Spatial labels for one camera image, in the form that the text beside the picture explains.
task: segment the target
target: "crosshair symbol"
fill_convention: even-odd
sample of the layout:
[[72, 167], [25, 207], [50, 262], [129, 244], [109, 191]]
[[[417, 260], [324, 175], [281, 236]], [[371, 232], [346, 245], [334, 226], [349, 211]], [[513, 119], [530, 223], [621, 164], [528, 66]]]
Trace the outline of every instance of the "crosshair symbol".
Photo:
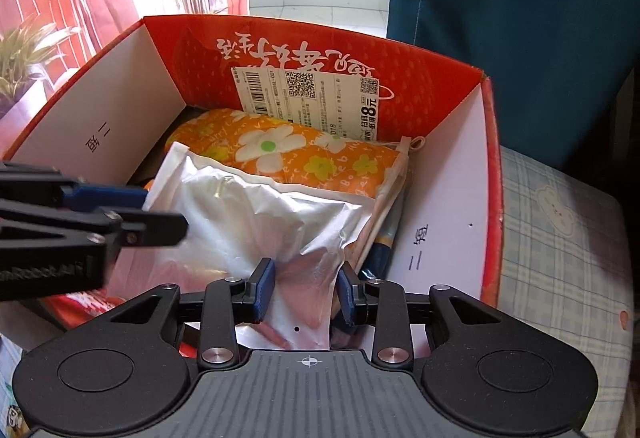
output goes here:
[[322, 360], [318, 360], [317, 358], [309, 355], [308, 357], [305, 357], [298, 362], [302, 362], [307, 368], [310, 368], [311, 366], [315, 366], [316, 364], [318, 364], [318, 362], [322, 362]]

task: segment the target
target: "box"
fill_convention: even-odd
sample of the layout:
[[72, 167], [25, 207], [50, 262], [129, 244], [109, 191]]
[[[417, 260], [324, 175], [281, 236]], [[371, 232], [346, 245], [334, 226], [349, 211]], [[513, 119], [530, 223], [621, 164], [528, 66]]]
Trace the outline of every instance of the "box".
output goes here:
[[379, 79], [376, 111], [366, 112], [377, 140], [426, 137], [414, 154], [389, 278], [407, 291], [448, 283], [495, 306], [502, 184], [491, 82], [478, 68], [415, 46], [271, 18], [146, 17], [33, 118], [0, 121], [2, 141], [13, 140], [5, 158], [127, 183], [186, 106], [241, 109], [237, 67]]

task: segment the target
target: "white plastic bag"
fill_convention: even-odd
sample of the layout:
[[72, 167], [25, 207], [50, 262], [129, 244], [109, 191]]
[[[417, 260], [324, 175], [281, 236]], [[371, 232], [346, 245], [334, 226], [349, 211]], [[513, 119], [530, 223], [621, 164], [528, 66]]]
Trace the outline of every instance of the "white plastic bag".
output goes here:
[[110, 295], [129, 298], [160, 283], [204, 290], [226, 275], [247, 278], [260, 258], [273, 258], [276, 289], [265, 322], [239, 327], [238, 341], [250, 348], [329, 347], [335, 277], [374, 199], [277, 183], [175, 142], [145, 209], [181, 212], [188, 235], [177, 247], [122, 252]]

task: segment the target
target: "qr code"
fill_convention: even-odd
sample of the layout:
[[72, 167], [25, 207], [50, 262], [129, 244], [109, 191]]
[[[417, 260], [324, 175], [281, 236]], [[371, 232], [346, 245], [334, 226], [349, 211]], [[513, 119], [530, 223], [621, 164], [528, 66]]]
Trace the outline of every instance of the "qr code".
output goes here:
[[314, 76], [311, 73], [285, 72], [287, 76], [287, 89], [291, 97], [316, 98], [316, 86]]
[[378, 79], [363, 77], [360, 80], [360, 93], [370, 93], [378, 95]]

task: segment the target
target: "plaid fabric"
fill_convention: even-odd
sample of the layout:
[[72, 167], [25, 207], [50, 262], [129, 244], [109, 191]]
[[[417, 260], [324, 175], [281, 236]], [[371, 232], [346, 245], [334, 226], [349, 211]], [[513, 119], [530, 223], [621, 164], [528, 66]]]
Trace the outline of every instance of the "plaid fabric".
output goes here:
[[498, 308], [589, 357], [599, 387], [583, 432], [612, 438], [628, 381], [634, 306], [620, 206], [504, 147], [502, 175]]

